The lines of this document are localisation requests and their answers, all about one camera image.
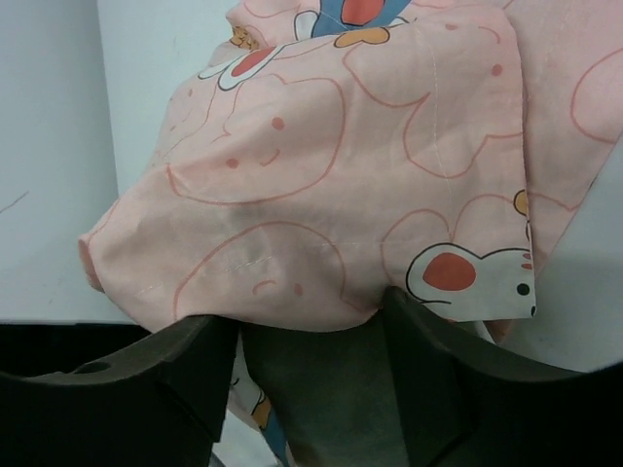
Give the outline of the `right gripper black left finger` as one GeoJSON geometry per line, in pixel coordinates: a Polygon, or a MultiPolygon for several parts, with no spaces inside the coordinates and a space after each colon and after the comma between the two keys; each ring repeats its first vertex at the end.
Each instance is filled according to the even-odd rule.
{"type": "Polygon", "coordinates": [[[1,328],[5,466],[205,466],[238,340],[227,319],[1,328]]]}

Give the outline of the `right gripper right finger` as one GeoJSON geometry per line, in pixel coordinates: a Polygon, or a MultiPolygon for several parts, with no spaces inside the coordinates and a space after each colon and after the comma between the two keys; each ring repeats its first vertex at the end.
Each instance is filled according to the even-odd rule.
{"type": "Polygon", "coordinates": [[[621,364],[579,373],[531,360],[397,287],[380,316],[410,465],[621,465],[621,364]]]}

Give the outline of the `pink cartoon print pillowcase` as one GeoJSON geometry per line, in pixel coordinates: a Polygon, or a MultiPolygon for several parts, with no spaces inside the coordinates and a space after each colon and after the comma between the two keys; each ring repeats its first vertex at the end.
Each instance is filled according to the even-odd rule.
{"type": "Polygon", "coordinates": [[[79,239],[152,332],[333,337],[396,286],[539,355],[611,339],[546,262],[622,136],[618,1],[242,1],[144,174],[79,239]]]}

